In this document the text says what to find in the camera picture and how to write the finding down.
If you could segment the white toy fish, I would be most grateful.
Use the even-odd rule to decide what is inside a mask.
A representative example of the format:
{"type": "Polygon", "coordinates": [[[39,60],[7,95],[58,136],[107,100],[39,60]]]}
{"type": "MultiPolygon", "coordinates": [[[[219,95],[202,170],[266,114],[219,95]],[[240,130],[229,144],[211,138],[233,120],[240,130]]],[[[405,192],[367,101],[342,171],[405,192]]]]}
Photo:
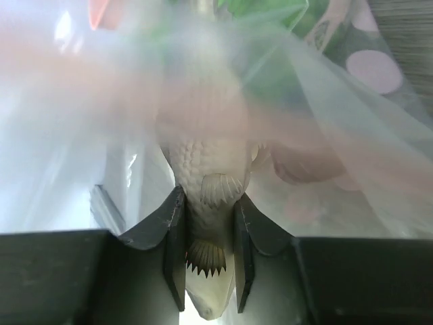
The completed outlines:
{"type": "Polygon", "coordinates": [[[185,287],[200,317],[215,320],[235,286],[234,207],[267,147],[227,64],[171,63],[164,85],[157,134],[185,194],[185,287]]]}

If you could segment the green polka dot toy food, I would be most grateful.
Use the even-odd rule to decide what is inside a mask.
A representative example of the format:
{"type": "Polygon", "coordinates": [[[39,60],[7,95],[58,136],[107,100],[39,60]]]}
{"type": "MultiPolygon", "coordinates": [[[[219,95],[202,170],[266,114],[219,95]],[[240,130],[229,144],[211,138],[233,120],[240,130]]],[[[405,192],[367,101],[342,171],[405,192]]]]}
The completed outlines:
{"type": "Polygon", "coordinates": [[[410,92],[367,1],[216,1],[215,10],[224,18],[279,11],[288,30],[380,95],[410,92]]]}

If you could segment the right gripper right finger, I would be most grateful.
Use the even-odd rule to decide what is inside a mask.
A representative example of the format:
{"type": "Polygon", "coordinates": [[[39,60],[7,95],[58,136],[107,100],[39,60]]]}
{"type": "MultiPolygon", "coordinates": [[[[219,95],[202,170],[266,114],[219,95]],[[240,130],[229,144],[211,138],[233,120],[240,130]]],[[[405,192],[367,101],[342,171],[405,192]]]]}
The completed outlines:
{"type": "Polygon", "coordinates": [[[432,241],[295,237],[235,205],[238,324],[431,324],[432,241]]]}

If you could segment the clear zip top bag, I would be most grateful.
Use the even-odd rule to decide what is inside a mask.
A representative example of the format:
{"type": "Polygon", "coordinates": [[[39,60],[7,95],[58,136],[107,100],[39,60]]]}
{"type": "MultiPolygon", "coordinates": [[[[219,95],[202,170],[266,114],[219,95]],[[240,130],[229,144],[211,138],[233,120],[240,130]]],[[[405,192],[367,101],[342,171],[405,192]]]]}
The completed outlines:
{"type": "Polygon", "coordinates": [[[1,236],[120,236],[176,185],[158,142],[171,63],[227,64],[256,107],[267,157],[243,196],[295,237],[432,241],[432,120],[280,21],[216,1],[1,2],[1,236]]]}

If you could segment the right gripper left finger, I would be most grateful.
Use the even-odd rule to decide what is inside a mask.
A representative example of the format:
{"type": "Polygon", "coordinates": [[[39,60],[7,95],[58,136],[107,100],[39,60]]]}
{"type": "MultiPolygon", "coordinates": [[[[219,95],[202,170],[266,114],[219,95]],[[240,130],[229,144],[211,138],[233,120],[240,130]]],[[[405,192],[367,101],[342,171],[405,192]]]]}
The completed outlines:
{"type": "Polygon", "coordinates": [[[120,236],[1,236],[2,324],[177,324],[185,307],[185,195],[174,188],[120,236]]]}

